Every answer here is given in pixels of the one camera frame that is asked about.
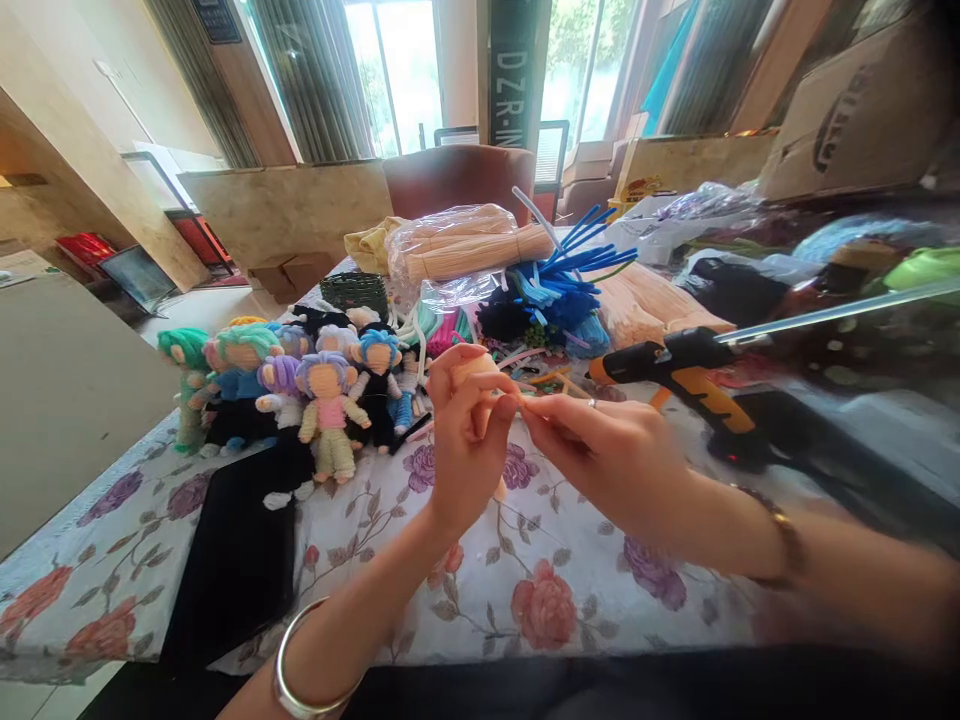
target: right hand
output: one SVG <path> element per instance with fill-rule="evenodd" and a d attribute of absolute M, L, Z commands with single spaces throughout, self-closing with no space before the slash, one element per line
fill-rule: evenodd
<path fill-rule="evenodd" d="M 668 542 L 699 485 L 667 421 L 638 402 L 569 395 L 528 398 L 521 414 L 533 443 L 627 535 Z"/>

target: green hair doll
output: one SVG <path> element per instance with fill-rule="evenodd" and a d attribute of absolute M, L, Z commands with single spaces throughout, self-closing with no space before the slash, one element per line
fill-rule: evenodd
<path fill-rule="evenodd" d="M 163 330 L 157 333 L 157 351 L 165 362 L 180 368 L 180 428 L 174 450 L 185 455 L 196 452 L 203 440 L 200 410 L 189 407 L 190 398 L 206 384 L 210 366 L 203 345 L 210 336 L 197 328 Z"/>

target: green basket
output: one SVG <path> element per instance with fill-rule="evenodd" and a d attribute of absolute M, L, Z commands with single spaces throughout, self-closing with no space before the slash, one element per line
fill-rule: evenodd
<path fill-rule="evenodd" d="M 320 281 L 323 299 L 341 310 L 368 307 L 386 320 L 387 291 L 383 276 L 373 273 L 340 273 Z"/>

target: window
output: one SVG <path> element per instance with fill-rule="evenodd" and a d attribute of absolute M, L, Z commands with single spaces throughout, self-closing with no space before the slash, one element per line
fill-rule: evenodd
<path fill-rule="evenodd" d="M 567 120 L 567 149 L 603 140 L 639 0 L 553 0 L 542 120 Z"/>
<path fill-rule="evenodd" d="M 347 0 L 347 22 L 374 148 L 394 157 L 433 146 L 443 127 L 430 0 Z"/>

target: bundle of pipe cleaners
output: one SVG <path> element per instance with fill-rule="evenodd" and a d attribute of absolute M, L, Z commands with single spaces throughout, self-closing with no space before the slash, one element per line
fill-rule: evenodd
<path fill-rule="evenodd" d="M 478 317 L 484 332 L 490 334 L 488 329 L 492 329 L 494 334 L 501 336 L 515 332 L 517 308 L 504 306 L 505 303 L 512 303 L 528 314 L 531 324 L 542 327 L 546 344 L 563 346 L 571 357 L 592 358 L 603 354 L 609 349 L 610 338 L 597 315 L 600 302 L 596 296 L 600 290 L 594 283 L 613 277 L 629 267 L 636 260 L 637 251 L 617 252 L 610 244 L 585 246 L 603 232 L 606 219 L 615 211 L 600 212 L 600 206 L 595 205 L 563 242 L 558 242 L 553 228 L 536 206 L 519 189 L 514 188 L 514 194 L 544 226 L 556 249 L 547 260 L 520 263 L 508 269 L 511 287 L 500 297 L 492 297 L 487 306 L 481 306 Z M 609 268 L 615 269 L 592 282 L 581 276 L 583 272 L 595 273 Z M 531 335 L 539 334 L 539 331 L 525 332 L 524 339 L 530 344 Z"/>

